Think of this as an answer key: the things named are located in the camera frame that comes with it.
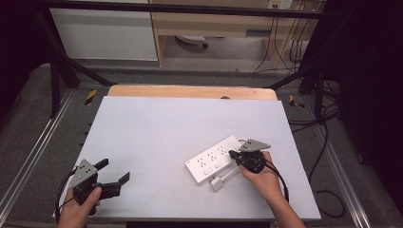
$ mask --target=power strip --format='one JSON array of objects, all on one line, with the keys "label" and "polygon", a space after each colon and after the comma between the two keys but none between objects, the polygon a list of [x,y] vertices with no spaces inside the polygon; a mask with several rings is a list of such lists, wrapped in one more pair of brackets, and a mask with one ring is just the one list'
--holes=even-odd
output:
[{"label": "power strip", "polygon": [[230,164],[233,160],[228,151],[239,152],[240,146],[241,143],[234,136],[230,136],[185,162],[185,165],[196,182],[200,183]]}]

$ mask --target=floor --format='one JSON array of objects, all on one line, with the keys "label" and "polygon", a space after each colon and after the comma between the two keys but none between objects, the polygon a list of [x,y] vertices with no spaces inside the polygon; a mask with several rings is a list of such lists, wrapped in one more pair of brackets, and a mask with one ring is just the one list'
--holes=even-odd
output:
[{"label": "floor", "polygon": [[[202,47],[184,44],[174,37],[170,37],[166,48],[165,62],[161,67],[151,65],[120,66],[120,63],[114,63],[110,66],[110,68],[114,68],[110,71],[96,69],[97,66],[91,67],[94,67],[95,71],[98,70],[103,73],[107,79],[124,84],[196,86],[260,87],[261,85],[270,85],[292,71],[288,69],[271,70],[268,57],[262,62],[265,49],[259,39],[213,37],[207,38],[207,42],[209,48],[203,49]],[[284,61],[290,69],[294,67],[294,63],[288,60]],[[265,69],[269,70],[256,74],[252,73]],[[0,123],[2,161],[10,161],[0,163],[0,170],[2,170],[0,196],[2,197],[7,194],[13,177],[17,176],[18,170],[24,164],[31,148],[49,121],[51,95],[48,89],[48,77],[43,77],[46,74],[44,71],[46,71],[45,68],[40,68],[32,74],[21,93],[21,101]],[[136,72],[138,75],[130,77],[132,72]],[[60,177],[63,177],[70,168],[70,165],[58,167],[61,166],[58,164],[75,163],[74,158],[80,153],[81,143],[85,142],[85,132],[90,129],[88,124],[91,123],[96,114],[97,106],[101,101],[100,97],[107,93],[107,89],[93,84],[87,77],[82,75],[80,77],[84,86],[74,92],[73,100],[58,126],[59,130],[53,133],[52,141],[46,145],[47,149],[42,155],[43,159],[38,160],[31,177],[27,180],[26,187],[21,189],[21,195],[10,211],[7,227],[54,227],[54,224],[49,225],[51,221],[49,217],[51,206],[49,207],[49,205],[53,199],[50,196],[54,196],[57,186],[44,186],[44,183],[59,182]],[[303,98],[298,95],[296,91],[298,83],[299,80],[295,80],[281,89],[278,92],[278,97],[284,103],[287,117],[293,120],[307,120],[310,116],[306,108],[289,105],[289,94],[295,96],[298,104],[304,104],[304,99],[309,99],[309,97]],[[84,106],[83,102],[92,87],[99,88],[98,95],[92,107]],[[374,170],[370,166],[359,164],[353,143],[343,127],[342,120],[333,119],[329,122],[329,137],[335,151],[339,151],[340,161],[355,188],[372,227],[403,227],[402,216],[396,211],[392,200],[383,189]],[[295,140],[308,173],[317,157],[317,151],[321,148],[318,133],[313,128],[308,128],[295,133]],[[70,156],[55,157],[55,151],[69,153]],[[312,183],[313,189],[330,188],[341,196],[334,173],[327,160],[322,159],[317,170]],[[317,196],[317,203],[319,207],[333,213],[340,211],[339,203],[331,196]],[[355,227],[349,210],[343,218],[330,218],[323,215],[322,221],[310,222],[308,225],[312,227]]]}]

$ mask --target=finger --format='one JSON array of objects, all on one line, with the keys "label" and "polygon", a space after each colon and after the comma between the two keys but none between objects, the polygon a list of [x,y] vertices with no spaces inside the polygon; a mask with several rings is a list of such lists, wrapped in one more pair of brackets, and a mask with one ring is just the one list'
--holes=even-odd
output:
[{"label": "finger", "polygon": [[67,193],[66,193],[66,196],[65,196],[65,202],[70,200],[70,199],[72,199],[72,198],[74,198],[74,192],[73,192],[72,189],[68,189]]},{"label": "finger", "polygon": [[88,198],[82,205],[82,208],[86,212],[86,214],[89,214],[91,208],[98,202],[98,199],[101,196],[101,192],[102,188],[97,187],[89,194]]},{"label": "finger", "polygon": [[273,162],[272,161],[272,156],[270,155],[269,151],[262,151],[264,158],[269,161],[269,162]]}]

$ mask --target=metal frame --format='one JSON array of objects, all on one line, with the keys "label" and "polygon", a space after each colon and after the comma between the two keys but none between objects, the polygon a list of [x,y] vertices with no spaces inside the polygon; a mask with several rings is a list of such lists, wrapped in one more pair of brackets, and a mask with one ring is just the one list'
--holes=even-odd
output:
[{"label": "metal frame", "polygon": [[[33,168],[38,162],[42,152],[44,151],[54,129],[60,122],[63,114],[65,113],[68,101],[73,94],[70,91],[63,99],[62,105],[60,103],[60,89],[59,89],[59,75],[64,75],[64,80],[67,85],[78,86],[80,83],[72,70],[76,68],[84,72],[87,76],[94,80],[101,82],[106,86],[111,86],[113,83],[104,80],[102,77],[96,75],[85,67],[77,64],[71,60],[64,50],[61,48],[61,44],[58,43],[54,36],[53,31],[48,27],[47,21],[42,14],[42,9],[56,8],[56,9],[75,9],[75,10],[116,10],[116,11],[148,11],[148,12],[172,12],[172,13],[195,13],[195,14],[219,14],[219,15],[239,15],[239,16],[258,16],[258,17],[286,17],[286,18],[308,18],[308,19],[339,19],[340,14],[334,12],[322,12],[322,11],[297,11],[297,10],[277,10],[277,9],[240,9],[240,8],[227,8],[227,7],[206,7],[206,6],[183,6],[183,5],[157,5],[157,4],[134,4],[134,3],[108,3],[108,2],[85,2],[85,1],[60,1],[60,0],[38,0],[31,2],[36,22],[40,25],[42,32],[45,33],[48,41],[53,50],[54,60],[51,63],[51,76],[52,76],[52,91],[53,91],[53,108],[52,117],[44,130],[42,136],[38,140],[37,144],[32,149],[29,157],[24,165],[21,167],[20,172],[14,179],[6,195],[0,201],[0,226],[6,220],[13,204],[16,202],[19,194],[21,193],[25,183],[27,182]],[[317,132],[323,140],[323,129],[317,126]],[[327,157],[329,164],[331,165],[337,183],[340,190],[343,193],[352,217],[355,221],[356,227],[371,227],[368,218],[362,209],[362,206],[355,194],[353,186],[344,172],[341,164],[338,161],[336,153],[332,148],[332,145],[328,142]]]}]

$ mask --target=black pole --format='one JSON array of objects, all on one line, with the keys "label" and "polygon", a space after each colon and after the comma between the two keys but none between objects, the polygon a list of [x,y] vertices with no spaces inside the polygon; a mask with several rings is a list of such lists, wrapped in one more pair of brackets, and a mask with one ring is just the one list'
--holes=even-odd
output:
[{"label": "black pole", "polygon": [[281,9],[281,10],[252,9],[252,8],[140,4],[140,3],[38,0],[36,1],[36,4],[39,4],[40,6],[47,8],[72,9],[72,10],[174,12],[174,13],[285,17],[285,18],[306,18],[306,19],[334,19],[340,16],[339,14],[334,12],[322,12],[322,11],[301,11],[301,10],[287,10],[287,9]]}]

